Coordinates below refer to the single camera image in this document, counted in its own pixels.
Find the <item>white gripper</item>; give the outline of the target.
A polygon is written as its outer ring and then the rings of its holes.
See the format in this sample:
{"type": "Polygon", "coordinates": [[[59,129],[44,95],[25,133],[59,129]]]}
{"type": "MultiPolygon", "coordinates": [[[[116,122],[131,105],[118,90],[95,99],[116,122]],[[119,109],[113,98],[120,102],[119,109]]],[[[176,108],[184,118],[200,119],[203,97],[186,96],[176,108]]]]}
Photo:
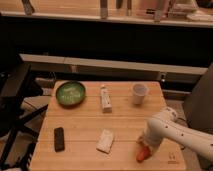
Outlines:
{"type": "Polygon", "coordinates": [[[148,146],[152,151],[157,151],[163,141],[162,137],[152,134],[150,131],[143,131],[137,139],[141,150],[148,146]]]}

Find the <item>grey robot base column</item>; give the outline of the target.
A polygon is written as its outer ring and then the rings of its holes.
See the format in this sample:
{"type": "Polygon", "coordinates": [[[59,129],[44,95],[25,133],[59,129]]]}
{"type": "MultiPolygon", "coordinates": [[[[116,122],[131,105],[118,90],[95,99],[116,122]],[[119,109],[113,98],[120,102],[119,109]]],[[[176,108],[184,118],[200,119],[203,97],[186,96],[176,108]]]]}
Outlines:
{"type": "Polygon", "coordinates": [[[213,63],[183,103],[190,128],[213,134],[213,63]]]}

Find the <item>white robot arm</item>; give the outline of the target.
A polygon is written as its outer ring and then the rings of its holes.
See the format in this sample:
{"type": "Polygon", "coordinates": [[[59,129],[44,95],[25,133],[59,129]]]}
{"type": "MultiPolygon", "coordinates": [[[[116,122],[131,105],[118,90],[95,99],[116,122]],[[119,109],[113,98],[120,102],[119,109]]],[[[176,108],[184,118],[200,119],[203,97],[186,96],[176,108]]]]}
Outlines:
{"type": "Polygon", "coordinates": [[[136,160],[143,162],[159,148],[164,138],[188,147],[213,161],[213,135],[193,130],[176,123],[178,113],[170,107],[162,108],[147,120],[146,129],[138,138],[141,150],[136,160]]]}

